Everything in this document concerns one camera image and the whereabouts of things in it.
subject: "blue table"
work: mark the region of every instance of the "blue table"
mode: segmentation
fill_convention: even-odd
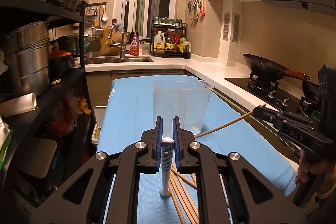
[[[189,79],[197,78],[186,75],[155,75],[114,80],[97,151],[105,151],[109,155],[121,152],[128,145],[139,141],[142,132],[153,128],[154,81]],[[202,132],[219,127],[239,116],[239,113],[211,93]],[[216,153],[240,153],[285,195],[295,189],[295,171],[290,163],[244,120],[198,138],[197,141],[209,146]],[[171,198],[162,199],[160,188],[161,173],[140,175],[138,224],[179,223]],[[188,186],[188,191],[197,204],[196,190]]]

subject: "orange pot lid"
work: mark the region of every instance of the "orange pot lid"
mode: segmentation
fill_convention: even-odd
[[[59,49],[59,46],[52,47],[49,59],[54,59],[62,56],[71,55],[71,52],[63,51]]]

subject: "human hand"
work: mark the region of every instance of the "human hand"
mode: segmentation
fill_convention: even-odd
[[[301,149],[301,157],[299,160],[299,170],[295,178],[295,183],[307,183],[309,180],[309,171],[313,175],[325,174],[323,183],[318,190],[319,193],[327,193],[336,183],[336,161],[322,160],[313,165],[307,161],[305,151]]]

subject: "faucet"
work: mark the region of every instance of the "faucet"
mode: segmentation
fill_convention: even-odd
[[[115,29],[115,31],[118,31],[121,33],[121,43],[115,43],[115,44],[111,44],[109,47],[120,47],[120,62],[122,62],[122,59],[125,58],[125,53],[127,52],[125,50],[126,48],[126,42],[125,42],[125,31],[124,31],[124,27],[121,23],[113,23],[111,26],[108,26],[108,28],[110,28],[109,34],[107,35],[108,39],[112,38],[112,32],[113,29]]]

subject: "stainless steel sink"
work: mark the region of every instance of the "stainless steel sink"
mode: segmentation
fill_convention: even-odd
[[[105,64],[105,63],[124,63],[124,62],[152,62],[148,57],[111,57],[111,56],[98,56],[85,60],[86,65],[92,64]]]

